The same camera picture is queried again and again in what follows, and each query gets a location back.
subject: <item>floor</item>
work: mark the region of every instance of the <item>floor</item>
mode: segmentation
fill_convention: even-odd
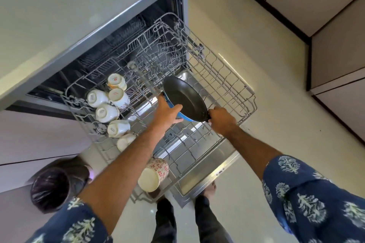
[[[304,90],[306,46],[254,0],[189,0],[189,26],[256,92],[258,111],[245,125],[253,135],[365,197],[365,148]],[[84,158],[101,171],[95,150]],[[172,196],[179,242],[199,242],[192,205]],[[296,242],[276,222],[261,183],[240,158],[217,178],[213,212],[235,242]],[[114,242],[150,242],[156,205],[128,202]]]

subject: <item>blue patterned shirt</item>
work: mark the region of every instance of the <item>blue patterned shirt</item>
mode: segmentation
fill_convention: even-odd
[[[304,162],[280,155],[263,174],[267,202],[301,243],[365,243],[365,199],[338,188]],[[74,198],[27,243],[111,243],[92,209]]]

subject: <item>gray countertop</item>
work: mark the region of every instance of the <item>gray countertop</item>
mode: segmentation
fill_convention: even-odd
[[[0,0],[0,110],[154,1]]]

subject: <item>person's left hand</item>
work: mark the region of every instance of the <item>person's left hand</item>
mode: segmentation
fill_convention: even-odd
[[[148,127],[161,132],[161,138],[163,138],[165,132],[172,124],[183,121],[182,118],[176,118],[183,106],[178,104],[170,108],[162,93],[157,97],[157,101],[158,106],[155,111],[155,116]]]

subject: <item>black frying pan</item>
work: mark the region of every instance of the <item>black frying pan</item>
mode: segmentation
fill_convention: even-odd
[[[200,95],[185,81],[169,76],[163,80],[165,100],[169,107],[182,105],[178,117],[188,121],[204,122],[210,119],[207,106]]]

